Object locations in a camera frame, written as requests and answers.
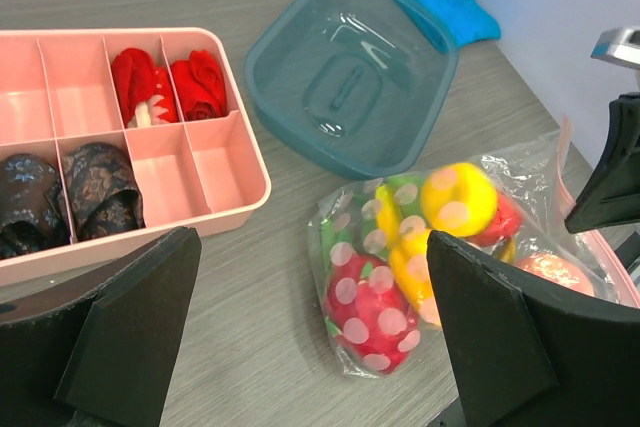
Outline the yellow bell pepper toy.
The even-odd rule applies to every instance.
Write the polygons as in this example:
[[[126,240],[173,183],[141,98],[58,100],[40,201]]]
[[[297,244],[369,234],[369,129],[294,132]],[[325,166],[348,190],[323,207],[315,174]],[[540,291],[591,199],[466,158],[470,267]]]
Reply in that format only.
[[[421,189],[421,208],[428,224],[456,237],[482,232],[493,219],[498,192],[483,170],[459,162],[433,171]]]

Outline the clear pink zip top bag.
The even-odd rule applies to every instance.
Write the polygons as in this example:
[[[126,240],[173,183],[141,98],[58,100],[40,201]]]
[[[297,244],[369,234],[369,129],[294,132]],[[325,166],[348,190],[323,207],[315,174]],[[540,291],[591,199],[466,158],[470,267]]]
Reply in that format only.
[[[602,300],[637,306],[633,281],[597,231],[569,233],[562,173],[571,125],[432,170],[353,182],[308,224],[310,263],[330,345],[348,376],[392,374],[439,329],[427,261],[431,232]]]

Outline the pink dragon fruit toy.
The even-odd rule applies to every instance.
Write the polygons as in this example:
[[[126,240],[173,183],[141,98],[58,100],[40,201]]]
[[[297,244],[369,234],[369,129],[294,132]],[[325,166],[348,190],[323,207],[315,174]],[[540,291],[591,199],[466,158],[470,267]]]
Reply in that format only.
[[[324,308],[331,336],[374,374],[394,372],[420,343],[418,314],[376,256],[333,262]]]

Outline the yellow banana bunch toy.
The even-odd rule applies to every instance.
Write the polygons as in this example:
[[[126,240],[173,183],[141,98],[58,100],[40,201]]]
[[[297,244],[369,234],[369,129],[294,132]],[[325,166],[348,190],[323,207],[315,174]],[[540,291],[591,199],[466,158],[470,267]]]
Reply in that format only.
[[[385,235],[396,284],[420,317],[429,324],[441,326],[427,261],[427,241],[431,229],[420,216],[403,218],[392,190],[382,184],[374,194],[377,203],[377,227]]]

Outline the red strawberry toy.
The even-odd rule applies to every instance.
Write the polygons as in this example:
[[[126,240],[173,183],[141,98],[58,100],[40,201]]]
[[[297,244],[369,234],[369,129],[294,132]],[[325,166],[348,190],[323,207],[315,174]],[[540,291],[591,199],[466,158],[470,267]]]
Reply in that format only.
[[[503,192],[498,192],[497,210],[487,227],[468,240],[479,247],[493,246],[517,234],[523,222],[514,201]]]

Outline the pink peach toy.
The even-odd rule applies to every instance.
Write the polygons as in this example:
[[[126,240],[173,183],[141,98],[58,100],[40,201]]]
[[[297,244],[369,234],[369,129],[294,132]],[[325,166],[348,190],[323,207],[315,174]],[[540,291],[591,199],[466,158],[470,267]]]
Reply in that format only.
[[[534,254],[520,259],[515,266],[575,292],[595,296],[593,285],[582,270],[555,254]]]

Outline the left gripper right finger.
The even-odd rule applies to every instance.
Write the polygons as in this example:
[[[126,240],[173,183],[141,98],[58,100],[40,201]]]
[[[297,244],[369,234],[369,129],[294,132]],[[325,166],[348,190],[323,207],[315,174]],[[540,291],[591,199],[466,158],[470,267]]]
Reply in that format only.
[[[636,426],[639,311],[434,231],[427,260],[458,396],[433,426]]]

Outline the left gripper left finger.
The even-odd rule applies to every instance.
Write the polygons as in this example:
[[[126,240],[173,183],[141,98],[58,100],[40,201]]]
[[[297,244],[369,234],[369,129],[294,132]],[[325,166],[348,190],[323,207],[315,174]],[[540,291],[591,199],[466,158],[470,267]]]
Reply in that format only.
[[[1,306],[1,423],[157,426],[198,273],[179,227]]]

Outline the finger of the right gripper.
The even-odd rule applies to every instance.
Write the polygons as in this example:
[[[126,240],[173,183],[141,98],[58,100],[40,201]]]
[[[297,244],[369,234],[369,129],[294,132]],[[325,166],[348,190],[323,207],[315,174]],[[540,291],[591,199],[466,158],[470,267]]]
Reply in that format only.
[[[603,153],[565,227],[571,234],[639,222],[639,94],[609,104]]]

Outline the green cucumber toy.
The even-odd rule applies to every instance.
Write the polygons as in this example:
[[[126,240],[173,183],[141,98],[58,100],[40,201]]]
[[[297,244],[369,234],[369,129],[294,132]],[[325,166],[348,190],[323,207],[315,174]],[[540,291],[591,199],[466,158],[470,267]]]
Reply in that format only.
[[[375,219],[375,190],[386,184],[393,192],[401,216],[420,216],[429,228],[420,205],[423,183],[422,176],[410,172],[354,182],[339,189],[325,200],[321,212],[321,225],[325,229],[323,243],[332,246],[336,242],[347,242],[358,253],[388,259],[385,235],[377,227]]]

